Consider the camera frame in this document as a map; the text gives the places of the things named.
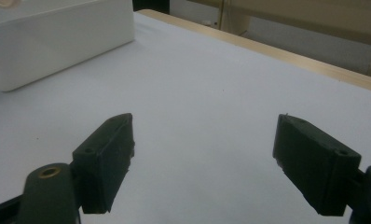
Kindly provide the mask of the beige wooden desk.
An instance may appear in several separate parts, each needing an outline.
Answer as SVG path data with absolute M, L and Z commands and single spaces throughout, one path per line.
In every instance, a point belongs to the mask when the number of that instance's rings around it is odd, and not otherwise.
M 219 9 L 219 28 L 371 77 L 371 0 L 189 0 Z

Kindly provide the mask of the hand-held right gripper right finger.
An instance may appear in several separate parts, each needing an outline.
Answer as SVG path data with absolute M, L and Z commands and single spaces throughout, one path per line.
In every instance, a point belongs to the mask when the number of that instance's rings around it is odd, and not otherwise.
M 344 214 L 359 153 L 303 119 L 280 114 L 273 158 L 318 214 Z

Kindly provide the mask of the wooden table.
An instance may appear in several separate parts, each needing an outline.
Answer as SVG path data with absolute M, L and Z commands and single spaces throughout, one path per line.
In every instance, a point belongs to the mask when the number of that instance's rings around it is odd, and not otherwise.
M 320 75 L 328 76 L 335 80 L 346 82 L 351 85 L 371 91 L 371 77 L 353 72 L 351 70 L 340 68 L 329 63 L 316 61 L 311 58 L 295 54 L 293 52 L 274 48 L 269 45 L 265 45 L 240 36 L 232 35 L 223 31 L 215 30 L 213 28 L 209 28 L 207 26 L 197 24 L 192 21 L 176 18 L 174 16 L 167 15 L 155 10 L 142 9 L 137 11 L 137 14 L 162 21 L 179 28 L 187 29 L 191 32 L 207 35 L 209 37 L 227 42 L 234 46 L 258 52 L 268 57 L 290 63 L 292 65 L 307 69 L 312 72 L 316 72 Z

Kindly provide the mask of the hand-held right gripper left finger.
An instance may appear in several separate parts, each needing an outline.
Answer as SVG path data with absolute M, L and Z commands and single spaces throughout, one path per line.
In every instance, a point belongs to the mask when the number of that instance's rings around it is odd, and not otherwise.
M 85 214 L 111 211 L 134 156 L 132 114 L 106 120 L 74 152 L 71 168 Z

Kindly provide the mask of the white table sheet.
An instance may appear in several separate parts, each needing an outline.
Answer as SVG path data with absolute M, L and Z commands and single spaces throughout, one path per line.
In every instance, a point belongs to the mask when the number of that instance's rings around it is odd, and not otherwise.
M 371 165 L 370 90 L 136 14 L 128 45 L 0 92 L 0 203 L 122 113 L 129 172 L 111 212 L 82 224 L 344 224 L 318 215 L 274 160 L 281 114 Z

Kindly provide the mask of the white plastic bin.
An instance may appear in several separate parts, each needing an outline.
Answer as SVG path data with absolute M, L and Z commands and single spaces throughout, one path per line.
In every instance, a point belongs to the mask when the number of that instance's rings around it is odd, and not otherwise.
M 21 0 L 0 8 L 0 91 L 12 91 L 134 39 L 132 0 Z

